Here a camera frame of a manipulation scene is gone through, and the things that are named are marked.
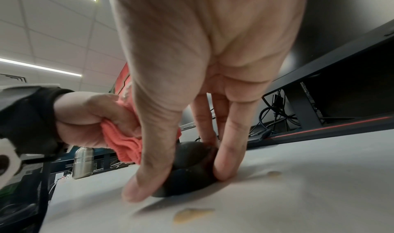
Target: red stripe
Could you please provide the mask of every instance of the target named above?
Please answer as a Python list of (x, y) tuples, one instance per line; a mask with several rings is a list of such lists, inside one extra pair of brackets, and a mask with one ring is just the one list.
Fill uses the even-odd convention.
[(386, 117), (381, 117), (381, 118), (376, 118), (376, 119), (369, 119), (369, 120), (362, 120), (362, 121), (352, 122), (352, 123), (348, 123), (348, 124), (317, 128), (317, 129), (312, 129), (312, 130), (307, 130), (307, 131), (300, 131), (300, 132), (296, 132), (296, 133), (292, 133), (292, 134), (279, 135), (279, 136), (269, 137), (269, 138), (280, 138), (280, 137), (284, 137), (284, 136), (290, 136), (290, 135), (296, 135), (296, 134), (304, 134), (304, 133), (312, 132), (312, 131), (320, 131), (320, 130), (325, 130), (325, 129), (330, 129), (330, 128), (344, 127), (344, 126), (356, 125), (356, 124), (372, 122), (372, 121), (377, 121), (377, 120), (385, 120), (385, 119), (390, 119), (390, 118), (392, 118), (392, 116), (386, 116)]

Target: desk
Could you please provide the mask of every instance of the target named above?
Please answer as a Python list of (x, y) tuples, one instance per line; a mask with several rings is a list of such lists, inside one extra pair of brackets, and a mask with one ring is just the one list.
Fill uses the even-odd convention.
[[(248, 151), (233, 180), (137, 204), (120, 193), (138, 166), (62, 180), (41, 233), (392, 233), (393, 148), (394, 130), (269, 146)], [(215, 211), (173, 224), (185, 208)]]

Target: pink rag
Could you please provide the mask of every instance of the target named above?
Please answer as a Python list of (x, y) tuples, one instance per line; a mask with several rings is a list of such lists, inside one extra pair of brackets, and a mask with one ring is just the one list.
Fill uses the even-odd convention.
[[(136, 114), (131, 97), (129, 97), (126, 102), (119, 99), (117, 103)], [(120, 161), (126, 163), (135, 162), (136, 164), (141, 163), (142, 139), (125, 136), (118, 127), (108, 119), (104, 119), (101, 122), (101, 129), (105, 142), (116, 152)], [(177, 139), (179, 139), (181, 134), (181, 129), (178, 128)]]

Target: hand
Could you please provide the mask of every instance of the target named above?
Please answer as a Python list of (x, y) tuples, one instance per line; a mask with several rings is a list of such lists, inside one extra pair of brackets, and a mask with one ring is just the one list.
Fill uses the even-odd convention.
[(101, 131), (103, 118), (111, 120), (125, 135), (140, 137), (141, 126), (132, 112), (120, 106), (117, 95), (73, 92), (60, 96), (55, 104), (56, 127), (67, 144), (107, 148)]
[(257, 105), (299, 29), (305, 0), (111, 0), (142, 125), (142, 162), (123, 196), (141, 201), (171, 171), (182, 111), (198, 132), (221, 140), (214, 174), (233, 176)]

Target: air vent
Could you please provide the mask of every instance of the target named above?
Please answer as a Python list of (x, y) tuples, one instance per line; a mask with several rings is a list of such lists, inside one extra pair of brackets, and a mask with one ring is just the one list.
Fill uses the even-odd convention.
[(16, 75), (10, 75), (10, 74), (0, 74), (0, 75), (5, 76), (5, 77), (10, 78), (10, 79), (14, 79), (14, 80), (23, 82), (23, 83), (27, 83), (25, 77), (16, 76)]

